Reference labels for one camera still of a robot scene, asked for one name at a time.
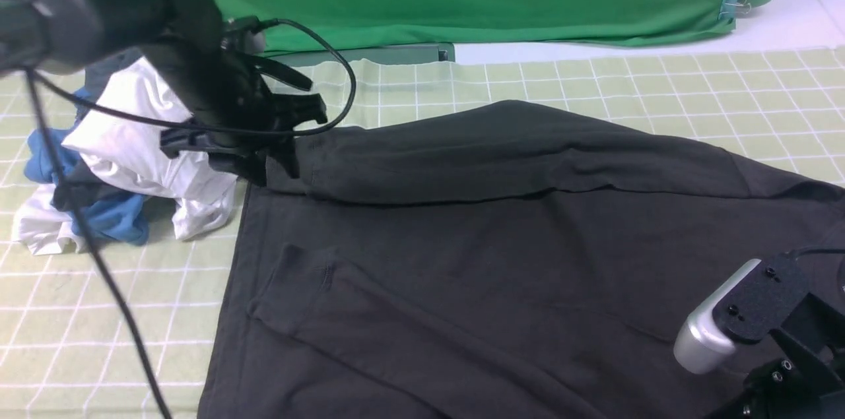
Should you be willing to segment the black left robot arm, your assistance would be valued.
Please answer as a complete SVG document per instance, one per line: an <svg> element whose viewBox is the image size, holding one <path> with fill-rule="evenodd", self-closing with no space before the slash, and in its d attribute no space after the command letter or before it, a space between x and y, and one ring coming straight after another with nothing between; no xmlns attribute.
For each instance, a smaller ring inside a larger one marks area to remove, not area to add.
<svg viewBox="0 0 845 419"><path fill-rule="evenodd" d="M271 157L295 174L294 139L335 122L308 77L248 54L248 35L272 25L226 21L215 0L2 0L2 74L67 75L138 49L188 110L164 124L166 157L207 152L239 176Z"/></svg>

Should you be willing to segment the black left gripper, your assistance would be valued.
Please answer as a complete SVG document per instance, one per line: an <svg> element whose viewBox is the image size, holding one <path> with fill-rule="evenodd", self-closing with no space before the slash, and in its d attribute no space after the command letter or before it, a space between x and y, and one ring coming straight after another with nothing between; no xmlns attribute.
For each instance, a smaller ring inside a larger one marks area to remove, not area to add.
<svg viewBox="0 0 845 419"><path fill-rule="evenodd" d="M292 168L292 137L329 130L327 108L319 94L272 94L261 76L310 92L313 81L290 65L244 54L244 62L215 46L203 52L183 40L144 44L142 54L190 112L187 129L160 134L167 158L208 155L217 172L264 172L268 158ZM319 127L303 131L308 122Z"/></svg>

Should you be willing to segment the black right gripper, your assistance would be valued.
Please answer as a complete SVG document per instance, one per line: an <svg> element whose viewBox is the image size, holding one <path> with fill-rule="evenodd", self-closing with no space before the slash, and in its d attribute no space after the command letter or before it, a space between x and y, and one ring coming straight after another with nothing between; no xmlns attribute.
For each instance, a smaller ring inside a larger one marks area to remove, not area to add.
<svg viewBox="0 0 845 419"><path fill-rule="evenodd" d="M843 314L809 294L770 332L784 355L755 368L708 418L842 418Z"/></svg>

